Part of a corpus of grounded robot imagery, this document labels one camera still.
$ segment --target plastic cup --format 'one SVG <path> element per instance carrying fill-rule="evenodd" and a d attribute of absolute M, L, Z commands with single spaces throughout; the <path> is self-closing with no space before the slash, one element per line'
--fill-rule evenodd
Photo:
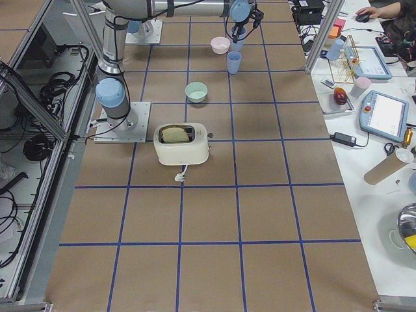
<path fill-rule="evenodd" d="M 326 53 L 326 58 L 328 60 L 337 60 L 339 59 L 339 56 L 341 55 L 341 49 L 344 46 L 344 42 L 341 39 L 336 39 L 336 41 L 333 42 L 330 49 Z"/>
<path fill-rule="evenodd" d="M 358 98 L 371 85 L 371 80 L 367 77 L 358 77 L 351 89 L 350 95 L 353 98 Z"/>
<path fill-rule="evenodd" d="M 207 86 L 199 82 L 190 83 L 185 88 L 185 94 L 187 95 L 188 100 L 193 103 L 199 103 L 205 100 L 207 93 Z"/>
<path fill-rule="evenodd" d="M 234 33 L 235 30 L 235 26 L 231 28 L 231 35 Z M 240 40 L 241 38 L 244 38 L 246 36 L 247 33 L 247 28 L 243 26 L 242 31 L 240 36 L 238 37 L 239 41 L 237 41 L 237 43 L 235 44 L 232 40 L 231 40 L 231 45 L 230 45 L 230 49 L 232 51 L 240 51 L 244 45 L 245 40 Z"/>
<path fill-rule="evenodd" d="M 234 75 L 238 72 L 241 64 L 241 53 L 232 51 L 227 54 L 227 70 Z"/>
<path fill-rule="evenodd" d="M 216 54 L 227 53 L 230 42 L 226 37 L 215 37 L 211 40 L 211 47 Z"/>

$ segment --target screen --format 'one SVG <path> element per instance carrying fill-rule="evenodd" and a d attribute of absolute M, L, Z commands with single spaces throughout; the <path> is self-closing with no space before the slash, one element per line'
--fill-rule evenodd
<path fill-rule="evenodd" d="M 366 75 L 385 75 L 383 65 L 373 49 L 358 48 L 359 67 Z"/>
<path fill-rule="evenodd" d="M 399 137 L 403 108 L 404 103 L 378 94 L 369 126 Z"/>

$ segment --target metal bowl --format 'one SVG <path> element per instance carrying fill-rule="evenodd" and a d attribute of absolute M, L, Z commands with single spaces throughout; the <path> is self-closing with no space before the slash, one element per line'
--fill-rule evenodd
<path fill-rule="evenodd" d="M 405 206 L 398 214 L 398 233 L 406 246 L 416 254 L 416 203 Z"/>

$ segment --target person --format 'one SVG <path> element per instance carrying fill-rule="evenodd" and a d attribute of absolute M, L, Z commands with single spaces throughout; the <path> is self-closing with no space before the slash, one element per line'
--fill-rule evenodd
<path fill-rule="evenodd" d="M 357 15 L 370 14 L 370 19 L 383 18 L 384 33 L 393 43 L 399 57 L 410 62 L 416 60 L 416 47 L 413 41 L 416 39 L 416 5 L 414 0 L 400 0 L 381 8 L 368 6 L 356 12 Z"/>

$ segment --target mint green bowl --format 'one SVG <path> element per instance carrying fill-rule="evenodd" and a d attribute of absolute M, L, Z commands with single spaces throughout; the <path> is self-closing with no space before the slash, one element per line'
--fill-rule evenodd
<path fill-rule="evenodd" d="M 199 103 L 205 100 L 207 96 L 208 88 L 203 83 L 190 83 L 185 88 L 185 94 L 188 97 L 188 100 L 193 103 Z"/>

